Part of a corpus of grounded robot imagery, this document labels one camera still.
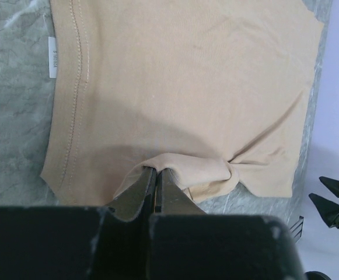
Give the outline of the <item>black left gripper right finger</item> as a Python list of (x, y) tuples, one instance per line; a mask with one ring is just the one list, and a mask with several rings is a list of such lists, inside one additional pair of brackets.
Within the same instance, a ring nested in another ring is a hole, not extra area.
[(207, 215), (158, 176), (155, 279), (304, 279), (291, 233), (266, 215)]

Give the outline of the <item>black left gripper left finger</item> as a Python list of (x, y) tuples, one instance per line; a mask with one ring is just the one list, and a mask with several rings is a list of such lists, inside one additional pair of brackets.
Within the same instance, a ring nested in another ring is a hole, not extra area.
[(156, 176), (105, 206), (0, 206), (0, 279), (145, 279)]

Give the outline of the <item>beige t shirt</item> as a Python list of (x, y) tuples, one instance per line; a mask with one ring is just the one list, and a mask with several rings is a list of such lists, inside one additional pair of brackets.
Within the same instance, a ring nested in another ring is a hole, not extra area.
[(104, 205), (145, 167), (195, 202), (289, 198), (324, 24), (302, 1), (52, 1), (41, 178)]

